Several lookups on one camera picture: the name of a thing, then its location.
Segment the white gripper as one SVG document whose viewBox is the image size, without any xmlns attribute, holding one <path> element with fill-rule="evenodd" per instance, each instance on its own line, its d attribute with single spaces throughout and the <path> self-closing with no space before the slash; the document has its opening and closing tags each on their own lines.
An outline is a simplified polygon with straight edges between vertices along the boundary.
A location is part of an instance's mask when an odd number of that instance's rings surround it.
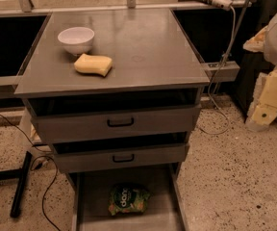
<svg viewBox="0 0 277 231">
<path fill-rule="evenodd" d="M 247 40 L 243 49 L 258 53 L 264 51 L 264 40 L 267 27 L 263 27 L 254 37 Z M 252 103 L 245 121 L 246 127 L 253 132 L 267 130 L 277 117 L 277 66 L 263 77 L 262 93 L 258 104 Z"/>
</svg>

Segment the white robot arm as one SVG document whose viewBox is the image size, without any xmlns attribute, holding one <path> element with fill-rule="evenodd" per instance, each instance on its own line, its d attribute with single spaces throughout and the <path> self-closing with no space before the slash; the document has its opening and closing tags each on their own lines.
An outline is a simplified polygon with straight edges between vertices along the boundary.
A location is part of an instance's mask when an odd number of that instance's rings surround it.
<svg viewBox="0 0 277 231">
<path fill-rule="evenodd" d="M 277 117 L 277 13 L 243 48 L 251 52 L 263 52 L 264 59 L 275 65 L 270 73 L 259 75 L 245 121 L 250 131 L 263 131 Z"/>
</svg>

